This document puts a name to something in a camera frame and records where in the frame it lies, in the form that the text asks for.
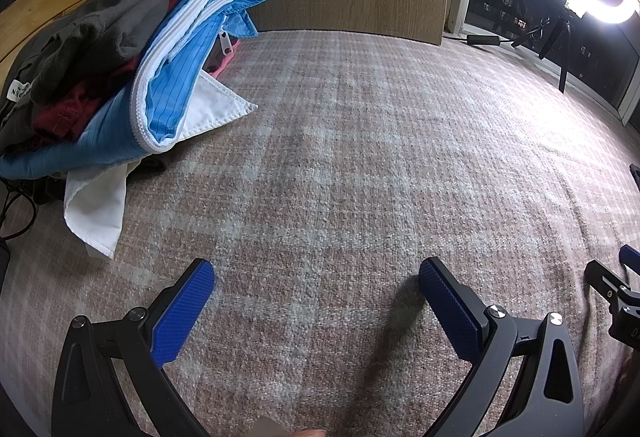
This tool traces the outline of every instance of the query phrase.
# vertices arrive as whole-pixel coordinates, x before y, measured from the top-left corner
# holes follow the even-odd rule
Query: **blue striped fabric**
[[[165,18],[149,41],[145,54],[154,45],[162,29],[183,10],[188,1],[181,0]],[[216,1],[209,0],[207,6]],[[237,37],[257,36],[246,8],[262,1],[233,0],[226,4],[185,34],[180,41],[181,48],[174,51],[173,58],[164,59],[148,84],[145,103],[147,128],[156,141],[176,137],[200,67],[220,28],[223,26]],[[98,110],[79,139],[73,143],[58,143],[15,156],[3,155],[0,157],[0,175],[9,179],[37,179],[89,165],[108,168],[148,155],[148,150],[143,149],[136,140],[129,120],[130,96],[131,83]]]

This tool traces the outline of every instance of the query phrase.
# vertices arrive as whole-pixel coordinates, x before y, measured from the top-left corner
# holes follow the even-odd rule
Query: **white cloth corner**
[[[236,120],[257,105],[236,95],[201,70],[196,78],[177,142]],[[71,232],[95,251],[113,258],[124,217],[127,176],[140,160],[105,168],[94,165],[66,175],[65,222]]]

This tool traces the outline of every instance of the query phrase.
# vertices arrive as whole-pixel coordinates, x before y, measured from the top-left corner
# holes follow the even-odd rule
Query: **bedspread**
[[[60,203],[10,242],[0,380],[41,433],[73,316],[148,305],[196,257],[216,290],[166,371],[214,436],[261,415],[422,435],[468,370],[415,287],[431,255],[487,304],[562,313],[597,416],[626,351],[582,271],[598,258],[622,273],[618,248],[640,245],[635,131],[519,58],[450,40],[263,33],[220,79],[257,112],[130,183],[113,261],[87,257]],[[12,208],[3,229],[29,217]]]

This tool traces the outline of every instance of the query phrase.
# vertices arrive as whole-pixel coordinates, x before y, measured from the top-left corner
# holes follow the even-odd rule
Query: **tripod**
[[[549,52],[549,49],[553,46],[553,44],[558,39],[558,36],[562,33],[563,30],[566,30],[566,48],[564,50],[564,61],[560,64],[560,82],[558,83],[558,90],[564,94],[564,86],[566,84],[566,73],[567,68],[569,67],[569,53],[571,52],[571,15],[563,15],[561,14],[554,25],[554,28],[551,30],[551,34],[549,38],[546,40],[545,44],[542,46],[540,50],[540,54],[538,57],[543,60],[546,57],[546,54]],[[520,38],[514,40],[511,44],[513,47],[518,47],[522,45],[527,37],[530,36],[532,32],[536,32],[537,30],[542,29],[545,25],[547,25],[550,20],[546,20],[544,23],[540,24],[535,29],[530,30],[526,34],[522,35]]]

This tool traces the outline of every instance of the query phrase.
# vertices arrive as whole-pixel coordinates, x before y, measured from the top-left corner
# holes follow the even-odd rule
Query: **screw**
[[[144,307],[133,307],[129,311],[129,319],[132,322],[139,322],[146,316],[146,309]]]
[[[494,318],[504,318],[507,313],[499,305],[490,305],[489,314]]]
[[[86,323],[86,316],[76,316],[72,321],[71,321],[71,326],[75,329],[80,329],[82,327],[84,327],[84,324]]]
[[[549,321],[554,325],[562,325],[562,316],[557,312],[552,312],[549,314]]]

